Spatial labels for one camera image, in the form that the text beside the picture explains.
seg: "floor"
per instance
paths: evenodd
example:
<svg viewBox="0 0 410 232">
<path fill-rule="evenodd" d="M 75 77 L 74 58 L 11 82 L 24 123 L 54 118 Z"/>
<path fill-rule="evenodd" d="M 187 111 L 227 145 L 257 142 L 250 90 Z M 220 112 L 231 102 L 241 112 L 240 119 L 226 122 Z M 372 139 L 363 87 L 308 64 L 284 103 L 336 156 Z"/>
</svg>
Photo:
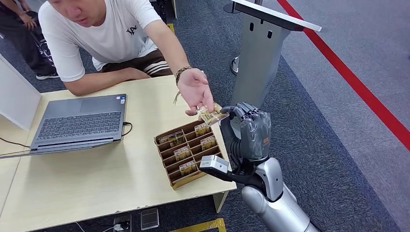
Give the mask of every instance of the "floor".
<svg viewBox="0 0 410 232">
<path fill-rule="evenodd" d="M 191 65 L 205 71 L 215 101 L 221 105 L 228 104 L 232 94 L 234 76 L 228 64 L 239 54 L 241 31 L 241 15 L 222 10 L 228 2 L 178 0 L 178 20 L 174 22 Z M 289 3 L 305 20 L 323 27 L 323 40 L 410 128 L 406 117 L 410 111 L 410 2 Z M 274 0 L 265 0 L 263 6 L 285 12 Z M 0 53 L 39 91 L 64 89 L 59 80 L 36 80 L 9 45 L 0 40 Z M 89 55 L 82 55 L 87 72 L 94 72 Z M 279 160 L 284 181 L 301 207 L 322 231 L 409 232 L 410 152 L 306 35 L 291 33 L 282 55 L 263 109 L 272 118 L 271 156 Z M 228 194 L 220 214 L 215 213 L 212 197 L 159 206 L 161 225 L 151 231 L 174 230 L 220 217 L 227 231 L 267 231 L 243 204 L 240 189 Z M 139 211 L 132 214 L 138 231 Z M 112 218 L 80 224 L 86 232 L 101 232 Z M 80 229 L 68 224 L 41 231 Z"/>
</svg>

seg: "cardboard compartment divider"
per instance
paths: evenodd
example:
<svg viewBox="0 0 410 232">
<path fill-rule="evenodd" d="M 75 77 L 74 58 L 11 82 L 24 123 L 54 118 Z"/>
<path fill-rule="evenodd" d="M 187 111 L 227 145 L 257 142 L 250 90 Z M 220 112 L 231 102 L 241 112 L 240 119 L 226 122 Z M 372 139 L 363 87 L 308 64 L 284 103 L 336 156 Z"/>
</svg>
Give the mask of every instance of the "cardboard compartment divider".
<svg viewBox="0 0 410 232">
<path fill-rule="evenodd" d="M 190 148 L 192 149 L 195 146 L 201 145 L 201 140 L 207 137 L 214 136 L 214 133 L 211 131 L 210 133 L 204 134 L 198 138 L 194 138 L 191 141 L 188 141 L 188 144 L 190 145 Z"/>
<path fill-rule="evenodd" d="M 196 137 L 195 126 L 201 125 L 202 123 L 204 122 L 194 121 L 192 123 L 189 123 L 181 127 L 167 131 L 165 133 L 162 133 L 154 138 L 154 143 L 156 144 L 158 148 L 158 153 L 161 157 L 162 164 L 166 170 L 170 185 L 173 189 L 177 189 L 178 187 L 184 184 L 187 184 L 195 179 L 198 179 L 206 175 L 206 173 L 201 172 L 199 170 L 199 165 L 201 162 L 201 158 L 203 156 L 217 155 L 218 157 L 223 159 L 218 142 L 216 142 L 216 145 L 214 147 L 211 147 L 205 151 L 202 150 L 201 140 L 207 137 L 214 136 L 212 128 L 209 128 L 210 132 L 202 136 Z M 183 137 L 185 139 L 184 143 L 177 145 L 175 147 L 171 147 L 170 142 L 165 142 L 165 143 L 160 144 L 160 138 L 165 137 L 167 135 L 171 135 L 178 131 L 182 131 Z M 190 155 L 183 160 L 176 161 L 174 151 L 180 148 L 183 148 L 185 146 L 189 147 Z M 179 166 L 185 163 L 188 163 L 190 161 L 195 162 L 196 171 L 190 173 L 189 175 L 182 176 L 179 170 Z"/>
<path fill-rule="evenodd" d="M 174 151 L 176 151 L 176 150 L 178 150 L 178 149 L 180 149 L 180 148 L 183 148 L 183 147 L 185 147 L 185 146 L 188 146 L 188 143 L 185 142 L 185 143 L 183 143 L 183 144 L 180 144 L 180 145 L 178 145 L 178 146 L 171 147 L 171 148 L 169 148 L 169 149 L 167 149 L 167 150 L 161 152 L 160 154 L 161 154 L 162 160 L 166 160 L 166 159 L 168 159 L 168 158 L 174 156 Z"/>
<path fill-rule="evenodd" d="M 193 157 L 190 156 L 190 157 L 188 157 L 188 158 L 185 158 L 185 159 L 183 159 L 183 160 L 180 160 L 180 161 L 178 161 L 178 162 L 176 162 L 176 163 L 173 163 L 173 164 L 171 164 L 171 165 L 165 167 L 165 169 L 167 170 L 167 173 L 168 173 L 168 174 L 171 174 L 171 173 L 173 173 L 173 172 L 175 172 L 175 171 L 179 171 L 179 167 L 180 167 L 182 164 L 188 163 L 188 162 L 193 161 L 193 160 L 194 160 Z"/>
<path fill-rule="evenodd" d="M 193 134 L 195 135 L 195 127 L 198 125 L 201 125 L 204 122 L 201 121 L 195 121 L 192 122 L 190 124 L 184 125 L 182 127 L 180 127 L 182 129 L 182 131 L 184 131 L 184 134 L 189 134 L 191 132 L 193 132 Z"/>
</svg>

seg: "white t-shirt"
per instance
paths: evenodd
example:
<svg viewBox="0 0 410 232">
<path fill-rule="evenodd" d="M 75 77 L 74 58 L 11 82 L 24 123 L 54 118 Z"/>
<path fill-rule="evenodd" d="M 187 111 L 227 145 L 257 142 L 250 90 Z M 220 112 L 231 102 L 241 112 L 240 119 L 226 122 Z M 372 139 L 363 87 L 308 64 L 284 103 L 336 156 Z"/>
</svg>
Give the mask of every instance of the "white t-shirt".
<svg viewBox="0 0 410 232">
<path fill-rule="evenodd" d="M 79 47 L 93 56 L 98 71 L 107 63 L 143 57 L 157 49 L 144 32 L 150 22 L 161 20 L 149 0 L 105 0 L 105 5 L 104 23 L 89 28 L 66 19 L 47 1 L 41 6 L 39 21 L 62 81 L 85 74 Z"/>
</svg>

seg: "shorts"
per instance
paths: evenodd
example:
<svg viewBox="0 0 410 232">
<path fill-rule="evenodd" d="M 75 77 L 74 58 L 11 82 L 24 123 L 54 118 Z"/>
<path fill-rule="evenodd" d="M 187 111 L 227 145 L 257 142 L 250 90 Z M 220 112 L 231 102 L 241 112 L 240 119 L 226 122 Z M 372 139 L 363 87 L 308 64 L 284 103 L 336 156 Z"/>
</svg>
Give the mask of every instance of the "shorts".
<svg viewBox="0 0 410 232">
<path fill-rule="evenodd" d="M 122 63 L 108 63 L 101 69 L 101 73 L 118 71 L 125 68 L 135 68 L 145 72 L 150 77 L 173 75 L 160 50 L 155 50 L 144 57 L 135 58 Z"/>
</svg>

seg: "man's forearm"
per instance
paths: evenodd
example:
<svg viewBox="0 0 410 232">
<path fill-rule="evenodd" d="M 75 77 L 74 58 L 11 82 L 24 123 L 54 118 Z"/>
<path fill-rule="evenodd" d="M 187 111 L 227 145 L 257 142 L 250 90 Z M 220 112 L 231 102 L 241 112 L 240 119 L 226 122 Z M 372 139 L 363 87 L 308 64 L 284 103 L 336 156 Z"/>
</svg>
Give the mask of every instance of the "man's forearm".
<svg viewBox="0 0 410 232">
<path fill-rule="evenodd" d="M 85 74 L 81 79 L 73 82 L 64 82 L 67 89 L 76 96 L 82 96 L 89 93 L 114 86 L 118 83 L 133 79 L 126 69 Z"/>
<path fill-rule="evenodd" d="M 146 32 L 164 55 L 172 73 L 176 74 L 178 70 L 189 65 L 181 43 L 164 22 L 151 22 L 146 27 Z"/>
<path fill-rule="evenodd" d="M 15 12 L 17 15 L 23 15 L 25 14 L 24 11 L 22 9 L 20 9 L 20 7 L 18 7 L 18 5 L 16 4 L 16 2 L 14 0 L 0 0 L 1 3 L 3 3 L 7 8 L 9 8 L 10 10 L 12 10 L 13 12 Z"/>
</svg>

